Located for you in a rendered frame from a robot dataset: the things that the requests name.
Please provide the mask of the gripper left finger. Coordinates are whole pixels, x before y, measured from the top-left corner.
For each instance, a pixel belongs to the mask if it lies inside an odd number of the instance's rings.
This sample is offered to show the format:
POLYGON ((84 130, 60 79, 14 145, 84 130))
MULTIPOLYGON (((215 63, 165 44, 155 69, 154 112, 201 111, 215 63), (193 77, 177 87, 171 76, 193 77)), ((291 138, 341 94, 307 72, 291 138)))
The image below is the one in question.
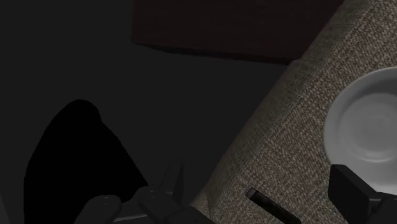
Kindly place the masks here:
POLYGON ((158 185, 144 186, 136 192, 141 214, 120 216, 121 200, 114 195, 90 199, 73 224, 133 224, 149 218, 154 224, 215 224, 192 206, 181 204, 184 192, 184 163, 172 162, 158 185))

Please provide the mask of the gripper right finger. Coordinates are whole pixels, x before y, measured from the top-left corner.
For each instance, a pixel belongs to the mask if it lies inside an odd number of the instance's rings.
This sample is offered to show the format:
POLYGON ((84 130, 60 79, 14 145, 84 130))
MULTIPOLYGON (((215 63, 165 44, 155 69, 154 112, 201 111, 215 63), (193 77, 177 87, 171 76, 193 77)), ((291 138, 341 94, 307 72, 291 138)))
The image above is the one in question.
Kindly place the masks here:
POLYGON ((346 165, 331 165, 328 198, 348 224, 397 224, 397 195, 375 191, 346 165))

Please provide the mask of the white plate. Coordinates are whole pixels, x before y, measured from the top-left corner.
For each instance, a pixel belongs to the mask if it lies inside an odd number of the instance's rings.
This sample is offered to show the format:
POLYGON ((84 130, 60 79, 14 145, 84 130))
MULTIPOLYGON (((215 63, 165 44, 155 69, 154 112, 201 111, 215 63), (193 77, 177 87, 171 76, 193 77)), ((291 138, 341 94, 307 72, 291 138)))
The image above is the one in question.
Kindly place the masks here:
POLYGON ((331 164, 343 164, 378 192, 397 195, 397 66, 346 86, 324 121, 331 164))

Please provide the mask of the black slim bar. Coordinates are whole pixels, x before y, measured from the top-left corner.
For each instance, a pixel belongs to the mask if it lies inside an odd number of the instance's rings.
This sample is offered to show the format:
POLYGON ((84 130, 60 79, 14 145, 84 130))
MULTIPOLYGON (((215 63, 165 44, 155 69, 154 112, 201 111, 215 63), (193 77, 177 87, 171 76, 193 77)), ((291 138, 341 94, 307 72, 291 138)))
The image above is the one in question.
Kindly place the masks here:
POLYGON ((284 224, 302 224, 300 219, 294 214, 290 213, 253 187, 246 192, 245 196, 284 224))

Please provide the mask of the beige fabric sofa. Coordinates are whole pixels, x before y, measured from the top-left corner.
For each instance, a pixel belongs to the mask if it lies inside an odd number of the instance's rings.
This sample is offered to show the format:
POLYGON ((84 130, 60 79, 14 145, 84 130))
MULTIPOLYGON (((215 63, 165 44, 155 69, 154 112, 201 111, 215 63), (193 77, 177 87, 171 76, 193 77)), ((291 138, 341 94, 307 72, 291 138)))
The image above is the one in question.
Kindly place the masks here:
POLYGON ((302 224, 347 224, 327 196, 324 119, 348 84, 392 66, 397 0, 343 0, 277 80, 192 206, 215 224, 282 224, 246 197, 255 188, 302 224))

